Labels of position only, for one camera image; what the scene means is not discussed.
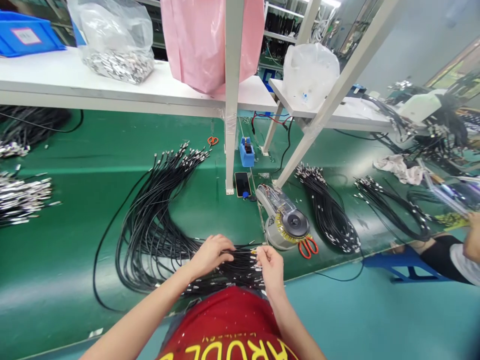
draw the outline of label on bin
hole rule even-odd
[[[20,40],[24,45],[41,44],[42,41],[29,27],[22,27],[17,29],[11,29],[11,32]]]

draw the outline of pink plastic bag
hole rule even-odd
[[[173,77],[204,94],[225,93],[226,0],[161,0],[161,21]],[[245,0],[240,82],[257,72],[264,1]]]

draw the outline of plastic bag of metal parts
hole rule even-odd
[[[134,0],[68,0],[82,62],[95,73],[140,84],[155,65],[153,27]]]
[[[225,0],[161,0],[173,77],[203,94],[225,93]],[[257,73],[264,34],[263,0],[244,0],[240,79]]]
[[[337,57],[322,44],[288,47],[283,63],[283,91],[290,103],[317,109],[339,76]]]

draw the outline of smartphone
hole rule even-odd
[[[244,193],[248,193],[248,196],[252,195],[250,190],[249,174],[246,172],[236,172],[235,173],[235,186],[236,186],[236,196],[238,198],[243,198]]]

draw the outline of white plastic bag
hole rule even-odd
[[[289,46],[283,62],[283,91],[290,103],[320,106],[340,76],[337,57],[320,43]]]
[[[152,72],[153,27],[134,0],[68,0],[81,59],[95,73],[140,84]]]

